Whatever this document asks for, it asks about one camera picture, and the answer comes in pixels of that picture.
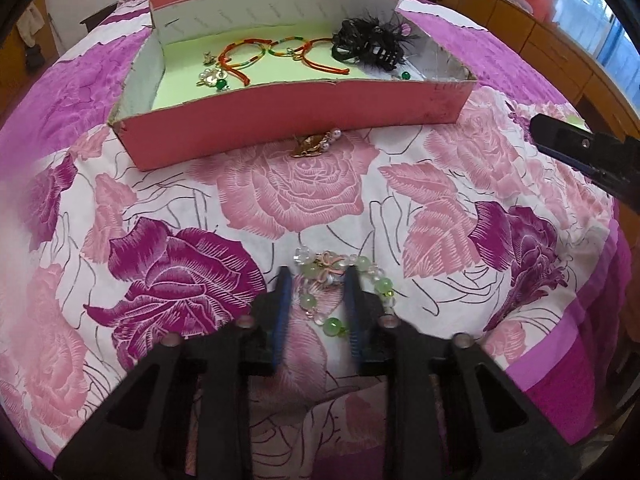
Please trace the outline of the hanging beige cloth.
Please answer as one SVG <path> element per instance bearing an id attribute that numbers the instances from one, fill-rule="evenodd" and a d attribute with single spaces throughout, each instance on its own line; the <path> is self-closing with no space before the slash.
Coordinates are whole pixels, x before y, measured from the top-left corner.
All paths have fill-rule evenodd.
<path id="1" fill-rule="evenodd" d="M 26 47 L 35 47 L 35 34 L 43 29 L 44 24 L 46 24 L 46 22 L 44 21 L 44 18 L 35 3 L 29 3 L 25 11 L 16 22 L 17 31 L 20 34 Z"/>

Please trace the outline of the clear crystal earring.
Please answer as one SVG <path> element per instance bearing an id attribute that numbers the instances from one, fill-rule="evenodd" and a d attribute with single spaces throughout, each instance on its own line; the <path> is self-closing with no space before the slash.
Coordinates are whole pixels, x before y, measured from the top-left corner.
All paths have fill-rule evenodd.
<path id="1" fill-rule="evenodd" d="M 203 54 L 203 65 L 204 66 L 212 65 L 213 62 L 215 62 L 215 60 L 216 60 L 216 58 L 210 52 L 205 52 Z"/>

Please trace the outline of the red cardboard jewelry box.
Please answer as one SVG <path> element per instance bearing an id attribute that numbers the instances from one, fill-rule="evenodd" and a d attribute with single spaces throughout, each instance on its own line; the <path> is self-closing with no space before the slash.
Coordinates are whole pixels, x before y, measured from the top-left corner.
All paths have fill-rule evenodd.
<path id="1" fill-rule="evenodd" d="M 108 122 L 141 170 L 334 128 L 451 124 L 476 77 L 399 3 L 151 0 L 150 36 Z M 338 62 L 332 36 L 346 18 L 405 23 L 418 38 L 391 72 Z M 203 70 L 224 70 L 229 89 L 199 87 Z"/>

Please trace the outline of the black hanging bag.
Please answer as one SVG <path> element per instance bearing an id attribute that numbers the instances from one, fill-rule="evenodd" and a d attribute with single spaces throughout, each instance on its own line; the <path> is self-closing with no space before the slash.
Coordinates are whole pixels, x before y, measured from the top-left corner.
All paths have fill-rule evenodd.
<path id="1" fill-rule="evenodd" d="M 33 47 L 25 48 L 25 67 L 26 70 L 32 74 L 44 65 L 46 59 L 42 54 L 42 50 L 39 44 L 35 44 Z"/>

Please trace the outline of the dark wooden nightstand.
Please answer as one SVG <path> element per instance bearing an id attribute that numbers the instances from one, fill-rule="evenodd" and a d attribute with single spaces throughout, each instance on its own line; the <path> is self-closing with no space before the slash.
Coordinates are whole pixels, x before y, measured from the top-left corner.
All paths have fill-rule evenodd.
<path id="1" fill-rule="evenodd" d="M 102 22 L 104 22 L 117 8 L 117 4 L 113 3 L 105 8 L 96 11 L 96 13 L 91 14 L 88 18 L 84 18 L 80 21 L 81 25 L 84 25 L 87 29 L 87 32 L 91 32 L 93 29 L 99 26 Z"/>

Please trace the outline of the gold pearl brooch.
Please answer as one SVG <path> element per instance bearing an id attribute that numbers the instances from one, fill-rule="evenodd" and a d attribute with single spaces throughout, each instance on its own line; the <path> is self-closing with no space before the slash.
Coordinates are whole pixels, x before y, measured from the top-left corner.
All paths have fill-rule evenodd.
<path id="1" fill-rule="evenodd" d="M 295 139 L 295 148 L 291 152 L 291 156 L 306 158 L 322 155 L 329 151 L 333 143 L 341 139 L 342 134 L 341 129 L 334 128 L 325 133 L 300 136 Z"/>

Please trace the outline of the black feather hair clip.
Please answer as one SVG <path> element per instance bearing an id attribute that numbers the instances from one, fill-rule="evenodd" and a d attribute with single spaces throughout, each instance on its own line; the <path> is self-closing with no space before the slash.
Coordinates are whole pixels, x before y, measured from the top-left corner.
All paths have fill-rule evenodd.
<path id="1" fill-rule="evenodd" d="M 418 38 L 408 24 L 377 18 L 346 18 L 332 36 L 332 58 L 391 72 L 406 56 L 406 45 Z"/>

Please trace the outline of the pink floral bedspread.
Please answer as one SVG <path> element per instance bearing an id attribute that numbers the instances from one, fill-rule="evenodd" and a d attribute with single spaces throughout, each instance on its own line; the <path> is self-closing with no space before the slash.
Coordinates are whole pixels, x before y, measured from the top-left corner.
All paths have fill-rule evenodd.
<path id="1" fill-rule="evenodd" d="M 613 201 L 525 140 L 533 115 L 577 112 L 490 32 L 426 9 L 416 19 L 480 80 L 460 122 L 349 133 L 306 160 L 278 142 L 134 168 L 105 113 L 149 37 L 144 16 L 48 71 L 1 131 L 14 142 L 51 133 L 21 208 L 1 193 L 1 405 L 41 466 L 159 336 L 244 312 L 298 243 L 382 266 L 398 312 L 432 334 L 481 330 L 510 275 L 462 240 L 479 198 L 549 221 L 566 281 L 484 347 L 563 437 L 593 430 L 629 249 Z"/>

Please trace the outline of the wooden sideboard cabinet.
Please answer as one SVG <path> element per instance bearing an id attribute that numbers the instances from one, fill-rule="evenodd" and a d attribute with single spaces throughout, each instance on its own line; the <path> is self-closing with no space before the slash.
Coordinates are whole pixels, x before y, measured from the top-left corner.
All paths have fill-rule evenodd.
<path id="1" fill-rule="evenodd" d="M 437 0 L 486 27 L 545 76 L 578 112 L 623 138 L 639 136 L 639 115 L 602 65 L 558 26 L 508 0 Z"/>

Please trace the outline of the green bead gold earring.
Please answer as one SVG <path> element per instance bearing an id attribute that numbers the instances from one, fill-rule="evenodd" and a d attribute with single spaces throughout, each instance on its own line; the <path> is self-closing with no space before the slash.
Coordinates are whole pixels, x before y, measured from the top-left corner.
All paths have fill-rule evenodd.
<path id="1" fill-rule="evenodd" d="M 203 70 L 198 75 L 199 87 L 212 88 L 216 92 L 224 92 L 229 89 L 228 75 L 224 70 Z"/>

